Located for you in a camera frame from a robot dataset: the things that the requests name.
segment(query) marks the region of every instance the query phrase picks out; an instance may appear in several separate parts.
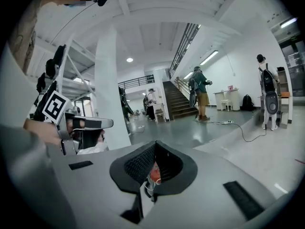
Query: black mesh cushion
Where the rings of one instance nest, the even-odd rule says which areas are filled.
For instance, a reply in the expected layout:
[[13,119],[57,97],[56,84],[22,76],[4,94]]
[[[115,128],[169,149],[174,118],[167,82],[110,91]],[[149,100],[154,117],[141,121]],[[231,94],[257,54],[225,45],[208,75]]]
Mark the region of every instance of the black mesh cushion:
[[181,193],[196,178],[197,165],[193,159],[161,141],[150,142],[113,161],[110,176],[120,190],[136,194],[155,162],[162,182],[154,189],[156,196]]

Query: white stool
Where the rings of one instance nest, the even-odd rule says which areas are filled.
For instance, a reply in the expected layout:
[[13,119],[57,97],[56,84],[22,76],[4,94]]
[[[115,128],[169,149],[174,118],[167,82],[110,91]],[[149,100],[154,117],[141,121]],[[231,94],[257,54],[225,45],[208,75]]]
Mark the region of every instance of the white stool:
[[228,111],[229,111],[229,106],[231,106],[231,110],[233,111],[231,100],[225,99],[221,101],[221,111],[223,110],[223,104],[224,104],[224,110],[225,110],[225,106],[227,105]]

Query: person in green jacket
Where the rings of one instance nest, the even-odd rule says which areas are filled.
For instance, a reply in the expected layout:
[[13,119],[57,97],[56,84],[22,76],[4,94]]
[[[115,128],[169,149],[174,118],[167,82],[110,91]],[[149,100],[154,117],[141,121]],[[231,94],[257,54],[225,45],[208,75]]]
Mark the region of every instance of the person in green jacket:
[[197,101],[199,104],[199,115],[198,120],[207,121],[210,117],[205,115],[205,107],[210,104],[208,93],[206,93],[205,85],[211,85],[211,81],[207,81],[206,77],[202,74],[202,71],[199,66],[194,68],[194,74],[192,76],[196,83],[198,84],[198,88],[200,92],[197,93]]

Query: gray floor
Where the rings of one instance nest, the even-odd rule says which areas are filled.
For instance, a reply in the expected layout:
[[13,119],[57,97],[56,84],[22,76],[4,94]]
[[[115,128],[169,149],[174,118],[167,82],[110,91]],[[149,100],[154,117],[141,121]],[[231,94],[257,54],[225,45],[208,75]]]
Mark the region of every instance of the gray floor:
[[[206,115],[213,122],[232,120],[236,124],[243,125],[253,117],[254,113],[248,111],[217,111],[216,108],[207,108]],[[129,124],[132,133],[130,136],[131,144],[161,140],[163,142],[175,142],[180,145],[197,147],[238,128],[236,125],[201,124],[193,121],[194,118],[195,116],[189,116],[167,123],[156,123],[147,119],[146,116],[135,116],[131,118]]]
[[[211,148],[208,147],[211,146],[210,143],[196,149],[217,154],[231,161],[279,198],[284,193],[276,184],[288,192],[293,191],[304,176],[305,164],[301,163],[305,162],[304,133],[305,106],[294,106],[293,122],[287,129],[268,129],[266,136],[250,143],[240,138],[233,144],[214,145]],[[261,134],[264,134],[261,127],[254,126],[250,132],[245,133],[245,137],[253,139]]]

